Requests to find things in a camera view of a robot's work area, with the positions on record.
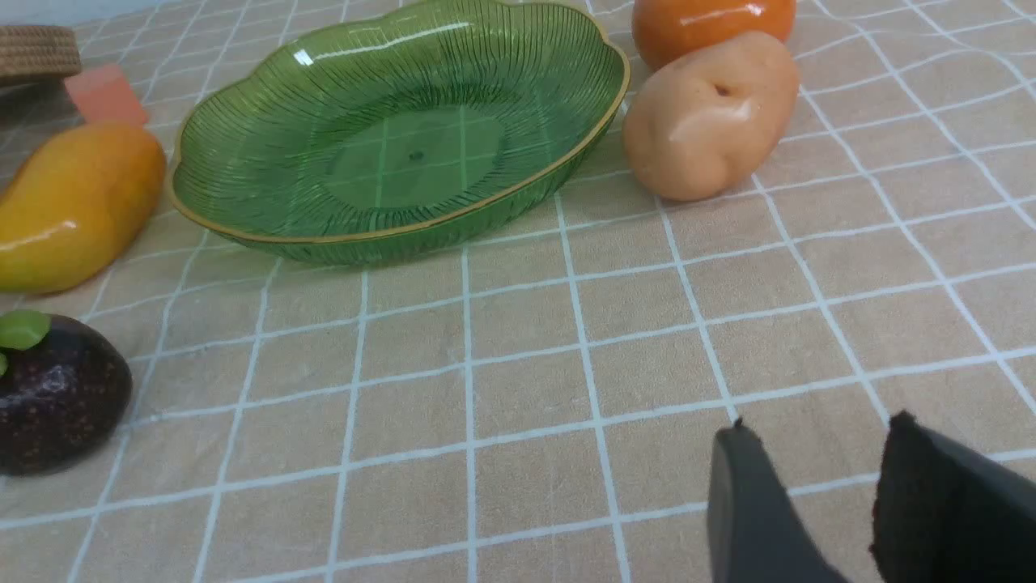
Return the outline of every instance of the mangosteen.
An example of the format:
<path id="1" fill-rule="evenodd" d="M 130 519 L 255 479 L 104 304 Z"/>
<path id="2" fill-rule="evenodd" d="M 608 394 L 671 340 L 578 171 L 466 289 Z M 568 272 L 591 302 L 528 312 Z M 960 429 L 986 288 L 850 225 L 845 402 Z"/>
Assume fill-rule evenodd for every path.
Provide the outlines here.
<path id="1" fill-rule="evenodd" d="M 63 316 L 0 316 L 0 473 L 67 468 L 98 449 L 130 404 L 133 375 L 100 333 Z"/>

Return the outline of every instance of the potato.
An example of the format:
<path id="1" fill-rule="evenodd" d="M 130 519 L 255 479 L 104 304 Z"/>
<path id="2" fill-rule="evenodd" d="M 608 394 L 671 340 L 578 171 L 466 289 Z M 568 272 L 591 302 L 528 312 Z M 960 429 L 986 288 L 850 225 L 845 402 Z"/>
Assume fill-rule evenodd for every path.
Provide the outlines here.
<path id="1" fill-rule="evenodd" d="M 780 141 L 799 69 L 777 38 L 750 31 L 653 75 L 623 122 L 634 175 L 670 200 L 701 200 L 747 178 Z"/>

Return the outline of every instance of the green glass bowl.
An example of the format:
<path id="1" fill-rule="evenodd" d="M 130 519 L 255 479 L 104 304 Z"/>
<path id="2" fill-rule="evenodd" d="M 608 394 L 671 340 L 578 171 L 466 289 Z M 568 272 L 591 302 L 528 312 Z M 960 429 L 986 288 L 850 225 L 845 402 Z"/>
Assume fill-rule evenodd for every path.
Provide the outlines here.
<path id="1" fill-rule="evenodd" d="M 552 194 L 614 118 L 630 65 L 563 4 L 427 0 L 330 26 L 198 105 L 175 207 L 291 259 L 404 259 Z"/>

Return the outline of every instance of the orange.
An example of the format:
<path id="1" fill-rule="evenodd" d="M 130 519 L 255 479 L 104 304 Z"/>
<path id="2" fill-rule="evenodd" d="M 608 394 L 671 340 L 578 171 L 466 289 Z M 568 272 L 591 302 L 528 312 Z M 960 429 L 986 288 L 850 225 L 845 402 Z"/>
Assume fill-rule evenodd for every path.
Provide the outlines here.
<path id="1" fill-rule="evenodd" d="M 633 42 L 658 70 L 692 51 L 748 30 L 787 40 L 796 0 L 635 0 Z"/>

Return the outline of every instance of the fake fruit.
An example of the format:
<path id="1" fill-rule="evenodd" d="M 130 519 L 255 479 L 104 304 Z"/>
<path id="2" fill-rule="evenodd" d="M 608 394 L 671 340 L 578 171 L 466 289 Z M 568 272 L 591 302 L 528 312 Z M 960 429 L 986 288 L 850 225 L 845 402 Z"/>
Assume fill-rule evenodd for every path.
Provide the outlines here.
<path id="1" fill-rule="evenodd" d="M 104 269 L 147 222 L 165 171 L 162 145 L 133 123 L 48 140 L 0 195 L 0 291 L 50 294 Z"/>
<path id="2" fill-rule="evenodd" d="M 662 68 L 692 51 L 758 30 L 781 41 L 795 25 L 797 0 L 636 0 L 633 42 L 644 63 Z"/>
<path id="3" fill-rule="evenodd" d="M 700 200 L 747 178 L 780 141 L 799 70 L 780 40 L 745 32 L 648 79 L 623 121 L 634 175 L 670 200 Z"/>
<path id="4" fill-rule="evenodd" d="M 111 437 L 133 392 L 125 360 L 70 318 L 30 311 L 0 317 L 0 360 L 6 363 L 0 373 L 3 474 L 50 472 L 88 456 Z"/>

